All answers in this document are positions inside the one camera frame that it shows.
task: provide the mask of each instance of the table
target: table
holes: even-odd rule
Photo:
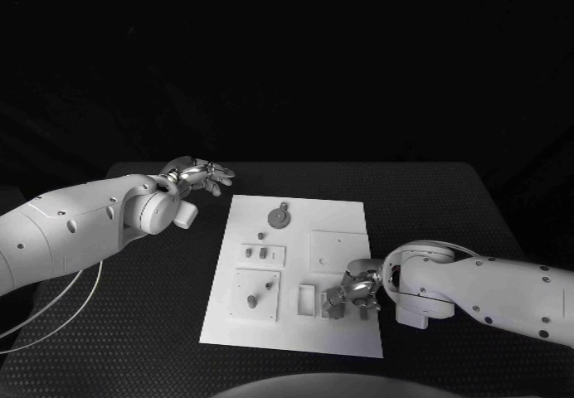
[[[466,163],[221,163],[237,173],[199,208],[189,230],[170,226],[104,261],[92,302],[68,327],[9,355],[0,395],[208,397],[297,373],[352,372],[415,381],[466,396],[573,396],[574,350],[456,316],[427,330],[395,322],[381,289],[385,358],[340,357],[199,344],[232,194],[362,201],[374,258],[413,240],[443,240],[480,254],[528,260],[477,173]],[[165,163],[117,163],[108,177],[154,174]],[[38,339],[88,295],[92,267],[71,294],[17,338]],[[38,306],[72,275],[41,284]]]

